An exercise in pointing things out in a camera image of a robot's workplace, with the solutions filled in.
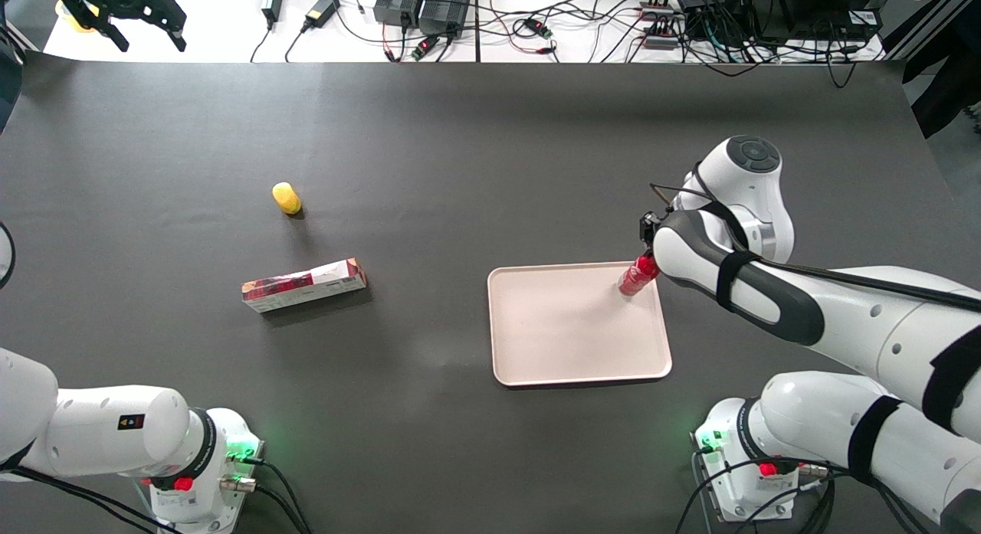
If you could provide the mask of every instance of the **white table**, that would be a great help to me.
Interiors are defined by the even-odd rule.
[[[44,52],[70,59],[95,61],[140,61],[140,62],[192,62],[192,63],[242,63],[248,62],[252,50],[266,32],[265,20],[259,12],[260,0],[176,0],[187,14],[185,24],[185,40],[187,49],[178,52],[167,35],[142,21],[113,21],[119,25],[126,39],[130,41],[130,51],[126,53],[116,49],[108,38],[103,38],[97,32],[75,31],[64,20],[60,20],[52,31],[51,38]],[[494,0],[498,11],[528,11],[546,7],[561,0]],[[595,0],[578,0],[576,3],[585,10],[591,10]],[[599,0],[598,11],[606,11],[621,0]],[[634,7],[641,0],[628,0],[619,7]],[[284,53],[290,43],[297,37],[297,32],[303,23],[303,17],[316,0],[283,0],[280,21],[274,26],[272,34],[266,39],[262,48],[256,53],[255,62],[283,62]],[[355,0],[340,0],[341,8],[337,13],[343,18],[343,23],[351,31],[373,41],[381,41],[382,26],[375,23],[371,6],[375,0],[361,0],[365,6],[365,14],[358,12]],[[481,6],[490,7],[491,0],[479,0]],[[481,27],[488,31],[504,32],[505,27],[511,28],[516,18],[509,16],[501,23],[490,23],[494,20],[491,11],[470,7],[468,24],[473,24],[479,16]],[[607,62],[623,62],[627,58],[628,45],[635,35],[640,35],[638,29],[630,31],[628,25],[637,20],[637,13],[624,11],[617,19],[603,24],[600,21],[582,21],[569,15],[558,15],[549,19],[549,27],[553,29],[553,40],[557,44],[556,55],[563,63],[585,63],[592,54],[596,35],[599,32],[599,43],[596,43],[596,53],[593,62],[599,62],[610,52],[618,41],[622,41],[609,57]],[[385,62],[381,43],[365,42],[350,34],[340,23],[340,18],[331,18],[323,28],[310,29],[301,35],[297,45],[290,52],[290,62]],[[644,27],[649,23],[637,24]],[[390,47],[399,54],[400,36],[397,28],[386,31]],[[418,42],[419,31],[410,31],[409,36],[416,36],[416,41],[406,45],[405,56]],[[542,38],[515,39],[523,48],[545,48],[549,42]],[[824,50],[827,42],[791,42],[803,48]],[[701,60],[713,61],[715,57],[712,44],[709,42],[694,42],[694,48],[701,50]],[[441,51],[439,46],[425,61],[435,59],[435,53]],[[881,43],[875,38],[868,46],[849,58],[854,61],[867,61],[880,56]],[[553,62],[549,55],[525,53],[512,48],[507,38],[500,35],[480,34],[480,55],[483,62]],[[754,54],[754,57],[769,57],[768,51]],[[464,32],[462,38],[456,39],[451,50],[444,56],[443,61],[467,61],[477,59],[477,35],[475,31]],[[780,62],[800,62],[813,59],[813,55],[792,52],[782,56]],[[689,54],[687,62],[700,62],[697,57]],[[841,60],[841,55],[834,56]],[[635,63],[677,63],[682,61],[681,49],[672,51],[641,49],[635,56]]]

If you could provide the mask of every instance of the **green led light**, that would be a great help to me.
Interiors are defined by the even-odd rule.
[[[258,442],[252,437],[229,437],[225,442],[225,449],[232,460],[241,460],[243,457],[255,456]]]

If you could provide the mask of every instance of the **red button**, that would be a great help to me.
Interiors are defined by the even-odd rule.
[[[194,479],[186,476],[182,476],[174,481],[174,490],[179,490],[181,492],[187,492],[190,487],[194,486]]]

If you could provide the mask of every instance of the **power adapter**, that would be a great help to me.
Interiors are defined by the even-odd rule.
[[[313,4],[313,7],[306,14],[306,18],[303,21],[303,30],[306,31],[306,29],[311,27],[323,27],[333,17],[333,14],[337,12],[338,7],[340,7],[339,0],[317,0],[317,3]]]
[[[273,29],[273,24],[280,20],[280,7],[283,6],[283,0],[262,0],[262,11],[263,17],[266,18],[266,27]]]

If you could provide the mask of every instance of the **box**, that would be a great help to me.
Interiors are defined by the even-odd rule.
[[[305,272],[250,280],[242,284],[242,303],[267,312],[368,286],[358,261],[348,258]]]

